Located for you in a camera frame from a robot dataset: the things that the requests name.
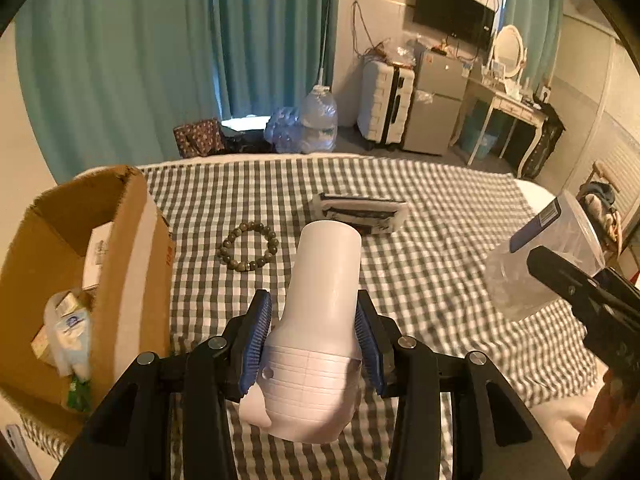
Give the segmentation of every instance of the curtain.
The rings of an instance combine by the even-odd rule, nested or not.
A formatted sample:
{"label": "curtain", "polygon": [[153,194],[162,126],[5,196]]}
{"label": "curtain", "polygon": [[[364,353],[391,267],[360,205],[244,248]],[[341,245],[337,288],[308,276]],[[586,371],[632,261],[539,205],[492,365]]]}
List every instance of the curtain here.
{"label": "curtain", "polygon": [[179,158],[172,129],[216,116],[210,0],[28,0],[20,85],[51,173]]}
{"label": "curtain", "polygon": [[504,24],[515,25],[527,49],[527,65],[521,82],[530,78],[535,90],[546,80],[558,49],[564,0],[507,0]]}
{"label": "curtain", "polygon": [[[334,68],[338,0],[213,0],[216,95],[222,118],[296,106]],[[324,49],[322,36],[326,34]]]}

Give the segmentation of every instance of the plaid bedspread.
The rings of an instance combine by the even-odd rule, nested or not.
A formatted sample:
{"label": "plaid bedspread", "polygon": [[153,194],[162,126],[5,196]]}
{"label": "plaid bedspread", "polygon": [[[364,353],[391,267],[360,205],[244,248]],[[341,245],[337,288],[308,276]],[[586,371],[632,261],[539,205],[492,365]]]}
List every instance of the plaid bedspread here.
{"label": "plaid bedspread", "polygon": [[[409,203],[401,230],[363,238],[360,271],[360,285],[378,311],[394,318],[403,333],[436,352],[484,351],[529,406],[581,394],[594,382],[583,329],[565,303],[512,323],[489,301],[482,280],[485,256],[532,216],[509,175],[369,157],[176,165],[144,173],[177,243],[171,298],[175,351],[222,333],[258,288],[270,290],[274,311],[282,312],[296,243],[312,220],[310,200],[325,191]],[[216,245],[241,221],[254,219],[273,226],[281,249],[257,272],[229,272],[214,257]],[[259,236],[242,236],[234,256],[251,259],[264,251],[264,243]],[[229,404],[239,477],[384,478],[395,411],[395,401],[380,399],[366,386],[340,438],[317,446],[241,424]],[[180,450],[175,451],[179,476]],[[443,396],[442,478],[451,476],[451,457],[450,405]]]}

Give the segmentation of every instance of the flat screen television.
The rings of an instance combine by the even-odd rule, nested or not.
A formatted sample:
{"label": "flat screen television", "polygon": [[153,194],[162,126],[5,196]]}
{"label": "flat screen television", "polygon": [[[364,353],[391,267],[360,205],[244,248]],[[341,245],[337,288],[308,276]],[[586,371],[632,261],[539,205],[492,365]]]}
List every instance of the flat screen television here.
{"label": "flat screen television", "polygon": [[489,49],[495,12],[475,0],[415,0],[414,23]]}

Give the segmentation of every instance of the smartphone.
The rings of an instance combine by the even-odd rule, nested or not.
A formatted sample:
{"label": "smartphone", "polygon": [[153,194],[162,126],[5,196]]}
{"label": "smartphone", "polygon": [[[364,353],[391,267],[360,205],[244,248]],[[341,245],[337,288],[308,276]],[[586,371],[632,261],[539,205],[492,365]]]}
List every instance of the smartphone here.
{"label": "smartphone", "polygon": [[11,449],[14,450],[14,453],[17,455],[22,465],[25,469],[30,473],[31,476],[35,480],[41,480],[40,475],[38,474],[38,470],[36,469],[33,460],[31,460],[31,455],[29,454],[29,450],[27,449],[27,444],[22,437],[22,432],[20,431],[20,426],[17,424],[7,424],[4,428],[4,433],[6,435],[6,441],[8,442]]}

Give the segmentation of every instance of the gray refrigerator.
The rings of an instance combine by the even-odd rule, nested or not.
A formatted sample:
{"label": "gray refrigerator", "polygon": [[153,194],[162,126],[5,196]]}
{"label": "gray refrigerator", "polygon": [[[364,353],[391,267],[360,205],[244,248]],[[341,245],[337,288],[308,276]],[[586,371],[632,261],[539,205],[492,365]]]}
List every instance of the gray refrigerator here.
{"label": "gray refrigerator", "polygon": [[443,155],[449,149],[467,77],[468,70],[460,60],[422,52],[404,130],[404,150]]}

